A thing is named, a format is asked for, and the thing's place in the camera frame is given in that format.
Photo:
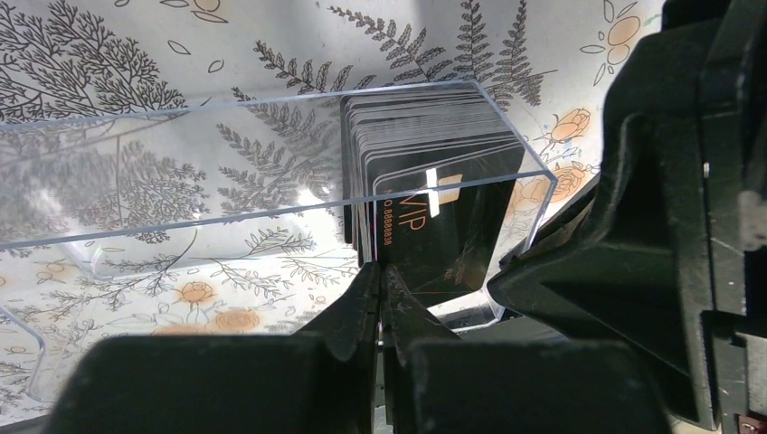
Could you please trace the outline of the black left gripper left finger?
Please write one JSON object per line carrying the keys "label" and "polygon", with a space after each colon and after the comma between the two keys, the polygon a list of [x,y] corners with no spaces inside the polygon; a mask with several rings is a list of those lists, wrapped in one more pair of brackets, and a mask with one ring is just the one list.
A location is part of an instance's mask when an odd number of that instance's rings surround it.
{"label": "black left gripper left finger", "polygon": [[48,433],[369,433],[382,270],[291,335],[128,335],[80,360]]}

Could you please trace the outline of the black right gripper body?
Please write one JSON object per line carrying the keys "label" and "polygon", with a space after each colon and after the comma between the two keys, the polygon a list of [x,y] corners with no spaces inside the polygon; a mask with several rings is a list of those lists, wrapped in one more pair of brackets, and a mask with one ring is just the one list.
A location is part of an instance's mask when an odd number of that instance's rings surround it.
{"label": "black right gripper body", "polygon": [[766,4],[668,1],[605,100],[601,180],[658,179],[690,409],[766,430]]}

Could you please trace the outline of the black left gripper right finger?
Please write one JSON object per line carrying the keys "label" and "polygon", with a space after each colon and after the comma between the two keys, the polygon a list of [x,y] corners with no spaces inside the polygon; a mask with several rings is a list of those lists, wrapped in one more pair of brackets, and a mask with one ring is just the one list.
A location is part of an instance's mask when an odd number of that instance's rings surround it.
{"label": "black left gripper right finger", "polygon": [[397,433],[668,433],[649,374],[611,341],[470,341],[381,280],[387,419]]}

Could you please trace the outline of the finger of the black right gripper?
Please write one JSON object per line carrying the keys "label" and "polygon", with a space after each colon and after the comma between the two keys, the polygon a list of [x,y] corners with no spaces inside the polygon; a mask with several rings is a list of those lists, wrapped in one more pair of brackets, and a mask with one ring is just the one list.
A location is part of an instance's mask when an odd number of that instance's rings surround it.
{"label": "finger of the black right gripper", "polygon": [[576,339],[635,341],[636,239],[620,217],[630,175],[604,174],[571,220],[509,259],[488,289],[502,306]]}

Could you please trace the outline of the stack of credit cards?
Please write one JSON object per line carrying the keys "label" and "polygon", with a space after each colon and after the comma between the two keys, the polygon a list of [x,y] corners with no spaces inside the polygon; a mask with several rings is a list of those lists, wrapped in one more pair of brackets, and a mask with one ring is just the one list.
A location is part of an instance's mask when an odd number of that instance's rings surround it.
{"label": "stack of credit cards", "polygon": [[481,288],[526,148],[473,81],[339,102],[344,239],[426,307]]}

